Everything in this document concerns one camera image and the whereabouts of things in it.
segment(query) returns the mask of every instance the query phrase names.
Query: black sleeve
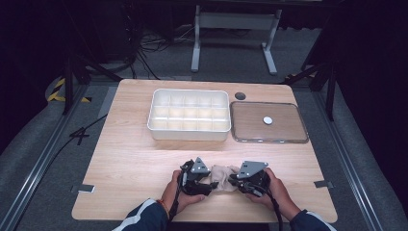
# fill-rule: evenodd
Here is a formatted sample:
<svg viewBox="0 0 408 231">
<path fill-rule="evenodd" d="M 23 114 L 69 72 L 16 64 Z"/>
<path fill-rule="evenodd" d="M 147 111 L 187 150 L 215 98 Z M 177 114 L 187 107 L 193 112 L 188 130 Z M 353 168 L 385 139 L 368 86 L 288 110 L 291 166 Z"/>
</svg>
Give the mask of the black sleeve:
<svg viewBox="0 0 408 231">
<path fill-rule="evenodd" d="M 290 222 L 292 230 L 295 231 L 330 231 L 336 230 L 330 224 L 312 215 L 311 212 L 303 210 Z"/>
<path fill-rule="evenodd" d="M 153 199 L 148 199 L 130 212 L 114 231 L 165 231 L 167 222 L 167 213 L 163 206 Z"/>
</svg>

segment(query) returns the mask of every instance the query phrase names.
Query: hand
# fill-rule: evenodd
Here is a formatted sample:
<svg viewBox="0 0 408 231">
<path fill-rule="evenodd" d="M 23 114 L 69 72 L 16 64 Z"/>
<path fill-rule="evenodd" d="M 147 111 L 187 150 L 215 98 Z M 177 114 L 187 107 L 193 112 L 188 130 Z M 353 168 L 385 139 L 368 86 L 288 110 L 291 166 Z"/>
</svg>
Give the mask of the hand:
<svg viewBox="0 0 408 231">
<path fill-rule="evenodd" d="M 269 189 L 272 192 L 273 198 L 279 204 L 279 210 L 283 217 L 288 221 L 291 221 L 294 216 L 296 216 L 300 209 L 294 204 L 291 200 L 291 197 L 288 194 L 286 187 L 283 185 L 282 181 L 279 178 L 276 178 L 273 171 L 267 167 L 265 172 L 270 178 Z M 252 202 L 261 203 L 267 206 L 270 210 L 273 211 L 273 204 L 267 194 L 264 194 L 262 197 L 247 193 L 246 197 L 249 198 Z"/>
<path fill-rule="evenodd" d="M 174 170 L 171 181 L 168 182 L 167 187 L 162 195 L 162 201 L 166 205 L 167 209 L 170 210 L 173 205 L 174 198 L 177 192 L 177 178 L 181 174 L 181 170 Z M 205 195 L 186 195 L 183 192 L 180 192 L 178 201 L 179 205 L 177 208 L 177 214 L 182 212 L 188 205 L 200 202 L 205 198 Z"/>
</svg>

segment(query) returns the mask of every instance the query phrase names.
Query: gray carpet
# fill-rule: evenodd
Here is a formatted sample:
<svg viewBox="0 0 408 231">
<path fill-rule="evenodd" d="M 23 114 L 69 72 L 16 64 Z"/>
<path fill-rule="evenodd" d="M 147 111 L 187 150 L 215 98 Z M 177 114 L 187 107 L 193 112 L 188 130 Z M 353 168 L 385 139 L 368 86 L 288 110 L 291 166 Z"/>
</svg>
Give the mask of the gray carpet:
<svg viewBox="0 0 408 231">
<path fill-rule="evenodd" d="M 277 76 L 268 74 L 259 46 L 265 34 L 260 32 L 250 32 L 243 37 L 221 31 L 206 33 L 202 39 L 200 69 L 197 73 L 190 72 L 192 43 L 188 40 L 171 45 L 164 51 L 146 53 L 146 61 L 160 78 L 273 84 L 281 82 L 288 74 L 300 72 L 300 66 L 318 34 L 318 30 L 277 32 L 272 45 Z M 152 78 L 152 74 L 147 73 L 141 62 L 134 64 L 134 67 L 138 78 Z M 132 78 L 129 69 L 118 74 Z M 307 83 L 308 80 L 296 83 L 293 91 L 324 178 L 335 185 L 330 193 L 339 219 L 333 226 L 338 230 L 369 230 L 344 174 L 338 149 L 324 123 L 323 115 L 319 113 L 315 94 L 303 88 Z M 63 131 L 56 151 L 69 140 L 69 134 L 93 123 L 108 112 L 115 86 L 117 83 L 109 82 L 105 77 L 93 78 L 85 95 L 92 98 L 91 102 L 78 105 Z M 4 217 L 12 205 L 63 109 L 63 102 L 50 102 L 0 156 L 0 218 Z M 334 117 L 334 125 L 344 141 L 383 229 L 408 230 L 406 216 L 373 159 L 339 90 L 336 91 Z M 104 120 L 101 120 L 90 127 L 86 132 L 89 137 L 84 138 L 80 145 L 78 139 L 75 139 L 63 149 L 41 181 L 17 230 L 112 230 L 120 223 L 80 221 L 71 216 L 77 195 L 71 192 L 71 188 L 82 183 L 103 123 Z M 277 230 L 277 224 L 271 224 L 270 228 Z M 290 230 L 288 225 L 285 225 L 285 230 Z"/>
</svg>

